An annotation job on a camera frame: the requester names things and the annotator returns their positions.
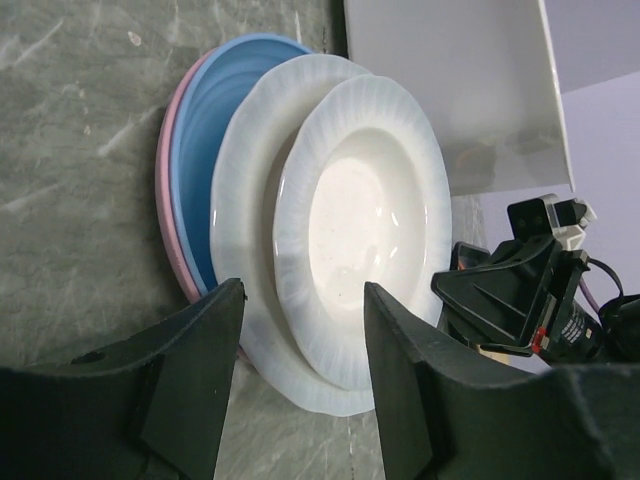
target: pink plate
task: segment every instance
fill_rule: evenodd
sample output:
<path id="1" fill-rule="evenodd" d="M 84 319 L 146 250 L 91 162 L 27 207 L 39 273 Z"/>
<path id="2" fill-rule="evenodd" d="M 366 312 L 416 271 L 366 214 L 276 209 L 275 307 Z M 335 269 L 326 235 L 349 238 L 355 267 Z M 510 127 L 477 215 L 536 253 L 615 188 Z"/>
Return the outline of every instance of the pink plate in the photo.
<path id="1" fill-rule="evenodd" d="M 156 151 L 156 208 L 158 209 L 158 220 L 160 221 L 162 240 L 164 241 L 164 248 L 167 251 L 173 272 L 178 278 L 182 291 L 191 303 L 194 303 L 200 298 L 200 293 L 189 273 L 189 268 L 187 267 L 176 233 L 169 193 L 169 153 L 171 151 L 171 132 L 184 91 L 187 89 L 189 82 L 200 65 L 204 63 L 212 52 L 213 50 L 210 50 L 194 63 L 178 84 L 178 88 L 176 88 L 164 115 L 160 138 L 158 140 L 158 150 Z"/>

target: white plate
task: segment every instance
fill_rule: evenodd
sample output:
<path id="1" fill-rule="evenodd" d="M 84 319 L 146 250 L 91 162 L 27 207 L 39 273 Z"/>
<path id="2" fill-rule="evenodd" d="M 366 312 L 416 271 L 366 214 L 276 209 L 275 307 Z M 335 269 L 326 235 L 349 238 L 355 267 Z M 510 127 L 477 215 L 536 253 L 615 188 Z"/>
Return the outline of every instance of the white plate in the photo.
<path id="1" fill-rule="evenodd" d="M 293 403 L 336 416 L 371 410 L 373 395 L 327 382 L 300 353 L 276 294 L 271 226 L 280 172 L 298 128 L 334 86 L 366 73 L 331 55 L 304 55 L 268 72 L 231 119 L 211 196 L 216 278 L 241 278 L 248 296 L 242 348 Z"/>
<path id="2" fill-rule="evenodd" d="M 320 102 L 282 172 L 273 238 L 291 331 L 336 385 L 371 385 L 366 281 L 436 325 L 442 302 L 430 284 L 451 257 L 449 187 L 431 125 L 404 88 L 364 75 Z"/>

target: marble countertop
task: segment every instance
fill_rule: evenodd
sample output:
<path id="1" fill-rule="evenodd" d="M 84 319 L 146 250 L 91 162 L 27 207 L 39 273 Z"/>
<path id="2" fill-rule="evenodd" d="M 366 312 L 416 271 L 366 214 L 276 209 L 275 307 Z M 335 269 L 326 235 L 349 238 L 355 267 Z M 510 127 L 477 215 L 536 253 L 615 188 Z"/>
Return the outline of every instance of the marble countertop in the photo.
<path id="1" fill-rule="evenodd" d="M 1 364 L 72 358 L 185 306 L 154 199 L 169 97 L 242 33 L 340 50 L 335 4 L 0 0 Z M 482 243 L 474 198 L 454 199 L 454 236 Z M 384 478 L 375 415 L 299 410 L 238 361 L 215 478 Z"/>

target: black plastic bracket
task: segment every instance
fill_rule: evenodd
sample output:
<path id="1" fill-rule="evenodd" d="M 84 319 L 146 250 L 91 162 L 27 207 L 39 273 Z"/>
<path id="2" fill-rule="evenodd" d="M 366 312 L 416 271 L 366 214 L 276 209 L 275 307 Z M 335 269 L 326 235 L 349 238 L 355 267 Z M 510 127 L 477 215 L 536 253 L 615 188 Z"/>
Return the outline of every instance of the black plastic bracket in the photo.
<path id="1" fill-rule="evenodd" d="M 386 477 L 640 478 L 640 366 L 531 375 L 466 348 L 365 286 Z"/>
<path id="2" fill-rule="evenodd" d="M 210 480 L 244 288 L 68 364 L 0 368 L 0 477 Z"/>

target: plate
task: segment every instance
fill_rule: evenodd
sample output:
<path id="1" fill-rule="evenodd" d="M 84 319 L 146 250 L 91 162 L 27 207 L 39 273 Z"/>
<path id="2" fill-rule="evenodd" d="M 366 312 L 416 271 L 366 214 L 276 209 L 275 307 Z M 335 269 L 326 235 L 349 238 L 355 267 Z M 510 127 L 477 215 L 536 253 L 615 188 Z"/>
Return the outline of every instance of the plate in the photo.
<path id="1" fill-rule="evenodd" d="M 260 374 L 306 410 L 347 416 L 373 408 L 308 364 L 278 302 L 271 222 L 280 171 L 298 128 L 331 89 L 367 73 L 340 57 L 305 55 L 268 72 L 233 115 L 211 195 L 211 257 L 221 281 L 240 277 L 247 303 L 240 344 Z"/>
<path id="2" fill-rule="evenodd" d="M 200 68 L 207 57 L 211 55 L 211 52 L 213 52 L 213 50 L 198 59 L 178 84 L 178 88 L 176 88 L 164 115 L 162 128 L 160 129 L 158 149 L 156 151 L 156 208 L 158 210 L 158 221 L 160 222 L 162 240 L 165 250 L 167 251 L 167 256 L 169 257 L 169 262 L 173 268 L 173 273 L 178 278 L 178 283 L 182 291 L 191 303 L 194 303 L 200 298 L 200 292 L 189 273 L 189 268 L 187 267 L 187 262 L 180 247 L 180 241 L 178 240 L 176 225 L 173 219 L 169 188 L 169 152 L 171 149 L 171 134 L 176 113 L 184 91 L 198 68 Z"/>
<path id="3" fill-rule="evenodd" d="M 169 183 L 178 240 L 200 295 L 217 284 L 209 251 L 209 202 L 229 120 L 262 75 L 310 52 L 278 35 L 243 35 L 209 55 L 184 92 L 171 136 Z"/>
<path id="4" fill-rule="evenodd" d="M 329 93 L 298 132 L 273 222 L 278 298 L 300 350 L 336 385 L 370 388 L 364 284 L 431 325 L 451 257 L 442 154 L 415 99 L 374 75 Z"/>

